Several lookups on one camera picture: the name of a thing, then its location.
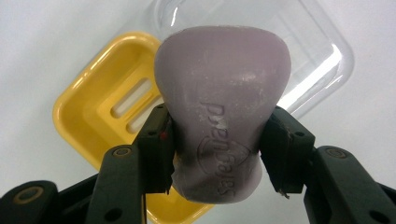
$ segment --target clear plastic container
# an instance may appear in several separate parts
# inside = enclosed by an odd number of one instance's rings
[[[211,1],[157,0],[157,35],[165,39],[201,25],[243,25],[280,36],[291,56],[291,77],[278,105],[298,118],[349,77],[348,44],[314,0]]]

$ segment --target screw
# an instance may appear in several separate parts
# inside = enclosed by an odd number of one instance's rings
[[[41,194],[43,194],[44,189],[39,186],[29,187],[27,189],[21,190],[17,195],[14,197],[15,204],[26,204],[34,201],[35,199],[39,198]]]
[[[128,147],[120,147],[117,148],[114,152],[113,152],[113,156],[115,157],[124,157],[129,155],[132,152],[132,150]]]
[[[345,159],[347,157],[347,154],[338,148],[327,148],[326,152],[327,152],[327,154],[329,154],[335,158],[338,158],[338,159]]]

